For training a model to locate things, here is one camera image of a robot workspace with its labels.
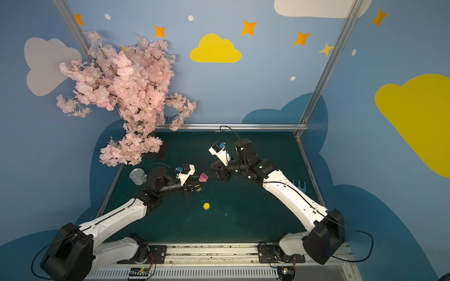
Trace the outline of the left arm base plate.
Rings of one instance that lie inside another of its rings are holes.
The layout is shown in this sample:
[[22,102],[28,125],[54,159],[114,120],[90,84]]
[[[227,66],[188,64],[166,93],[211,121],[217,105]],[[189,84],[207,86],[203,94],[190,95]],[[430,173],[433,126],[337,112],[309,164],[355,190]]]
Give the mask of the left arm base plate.
[[166,245],[140,246],[131,259],[118,261],[117,264],[163,264],[167,249]]

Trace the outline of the magenta paint jar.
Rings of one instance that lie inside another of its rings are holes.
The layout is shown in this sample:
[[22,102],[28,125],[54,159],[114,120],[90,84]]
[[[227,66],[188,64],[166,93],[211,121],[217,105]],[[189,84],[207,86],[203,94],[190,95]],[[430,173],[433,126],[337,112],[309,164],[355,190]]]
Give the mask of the magenta paint jar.
[[208,175],[206,174],[206,173],[202,173],[200,176],[199,176],[199,181],[200,182],[203,182],[203,183],[206,183],[207,181],[208,181]]

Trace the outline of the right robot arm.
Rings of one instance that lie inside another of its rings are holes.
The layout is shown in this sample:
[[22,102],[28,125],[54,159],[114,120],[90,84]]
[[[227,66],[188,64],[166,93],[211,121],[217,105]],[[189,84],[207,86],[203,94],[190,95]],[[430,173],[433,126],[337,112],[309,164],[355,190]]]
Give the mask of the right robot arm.
[[237,159],[232,159],[226,143],[217,142],[209,148],[218,160],[211,169],[218,181],[229,181],[242,174],[279,199],[304,226],[302,233],[289,233],[274,243],[274,254],[281,262],[291,256],[307,254],[320,265],[333,256],[345,240],[344,217],[337,209],[329,211],[301,192],[283,172],[268,159],[260,159],[249,139],[234,144]]

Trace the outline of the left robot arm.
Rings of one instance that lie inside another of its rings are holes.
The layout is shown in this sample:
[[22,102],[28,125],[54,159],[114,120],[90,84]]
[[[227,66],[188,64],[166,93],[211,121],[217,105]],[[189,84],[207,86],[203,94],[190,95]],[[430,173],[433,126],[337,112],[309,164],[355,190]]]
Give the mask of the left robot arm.
[[165,167],[156,167],[147,175],[139,193],[118,208],[80,225],[63,226],[48,246],[40,267],[54,281],[82,281],[99,268],[119,261],[151,262],[148,242],[131,234],[116,242],[107,242],[113,234],[153,213],[170,193],[188,196],[207,182],[205,173],[195,175],[193,165],[176,169],[176,176]]

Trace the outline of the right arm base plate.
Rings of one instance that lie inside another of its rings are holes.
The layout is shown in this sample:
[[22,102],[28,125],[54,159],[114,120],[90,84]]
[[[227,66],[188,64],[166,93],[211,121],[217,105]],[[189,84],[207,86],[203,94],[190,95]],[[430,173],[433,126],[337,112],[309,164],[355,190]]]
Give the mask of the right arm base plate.
[[257,252],[260,263],[305,263],[304,255],[288,255],[278,245],[259,243]]

